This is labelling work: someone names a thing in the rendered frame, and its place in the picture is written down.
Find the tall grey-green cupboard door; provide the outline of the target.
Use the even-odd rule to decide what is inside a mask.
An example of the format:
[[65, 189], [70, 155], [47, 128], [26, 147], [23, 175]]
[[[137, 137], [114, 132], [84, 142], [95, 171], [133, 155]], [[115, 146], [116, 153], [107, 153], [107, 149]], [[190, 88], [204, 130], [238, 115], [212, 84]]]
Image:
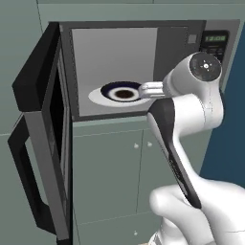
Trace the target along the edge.
[[56, 237], [35, 225], [8, 146], [0, 135], [0, 245], [56, 245]]
[[0, 134], [19, 114], [11, 85], [41, 34], [37, 0], [0, 0]]

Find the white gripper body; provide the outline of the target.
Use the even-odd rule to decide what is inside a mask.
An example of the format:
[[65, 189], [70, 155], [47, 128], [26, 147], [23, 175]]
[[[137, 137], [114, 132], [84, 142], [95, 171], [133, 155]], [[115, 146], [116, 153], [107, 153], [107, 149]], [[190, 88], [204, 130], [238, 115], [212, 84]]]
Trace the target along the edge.
[[139, 87], [138, 91], [142, 99], [162, 98], [166, 95], [164, 84], [161, 81], [145, 82]]

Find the grey-green drawer front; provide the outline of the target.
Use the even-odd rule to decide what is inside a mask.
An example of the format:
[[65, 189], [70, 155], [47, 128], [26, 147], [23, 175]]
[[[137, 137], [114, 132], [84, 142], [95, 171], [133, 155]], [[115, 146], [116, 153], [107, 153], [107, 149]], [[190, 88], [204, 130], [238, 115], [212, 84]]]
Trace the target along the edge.
[[160, 228], [162, 218], [153, 212], [142, 212], [78, 224], [75, 245], [141, 245]]

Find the white microwave turntable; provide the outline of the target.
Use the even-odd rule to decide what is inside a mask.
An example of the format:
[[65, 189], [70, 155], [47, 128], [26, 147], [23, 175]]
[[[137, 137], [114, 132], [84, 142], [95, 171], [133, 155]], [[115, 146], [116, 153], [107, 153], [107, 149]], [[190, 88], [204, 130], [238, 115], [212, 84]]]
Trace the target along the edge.
[[100, 91], [101, 87], [98, 89], [93, 90], [88, 98], [90, 101], [93, 103], [107, 106], [107, 107], [130, 107], [130, 106], [136, 106], [136, 105], [141, 105], [149, 101], [149, 99], [139, 99], [137, 101], [132, 101], [132, 102], [119, 102], [119, 101], [113, 101], [108, 98], [106, 98]]

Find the black and silver microwave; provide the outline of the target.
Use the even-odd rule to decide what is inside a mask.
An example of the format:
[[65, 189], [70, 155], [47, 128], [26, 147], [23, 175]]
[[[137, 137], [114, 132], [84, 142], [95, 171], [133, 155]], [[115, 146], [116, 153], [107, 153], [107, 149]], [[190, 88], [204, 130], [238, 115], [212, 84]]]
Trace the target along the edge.
[[240, 21], [75, 21], [60, 24], [75, 122], [143, 116], [150, 101], [94, 103], [89, 94], [117, 81], [161, 81], [185, 57], [205, 51], [226, 69]]

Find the black microwave door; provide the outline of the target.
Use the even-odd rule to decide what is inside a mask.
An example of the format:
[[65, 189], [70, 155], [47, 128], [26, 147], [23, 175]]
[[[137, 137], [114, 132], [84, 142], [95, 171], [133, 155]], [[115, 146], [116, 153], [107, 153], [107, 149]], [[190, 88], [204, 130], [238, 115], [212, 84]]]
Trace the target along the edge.
[[59, 24], [51, 22], [12, 84], [26, 148], [57, 245], [73, 245], [73, 126]]

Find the dark blue bowl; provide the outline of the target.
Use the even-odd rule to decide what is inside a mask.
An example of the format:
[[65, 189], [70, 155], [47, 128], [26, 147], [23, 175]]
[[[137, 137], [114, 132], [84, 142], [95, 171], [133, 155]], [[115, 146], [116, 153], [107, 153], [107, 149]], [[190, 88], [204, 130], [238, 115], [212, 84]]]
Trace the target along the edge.
[[119, 102], [132, 102], [140, 99], [140, 83], [135, 81], [114, 81], [101, 87], [101, 93], [108, 99]]

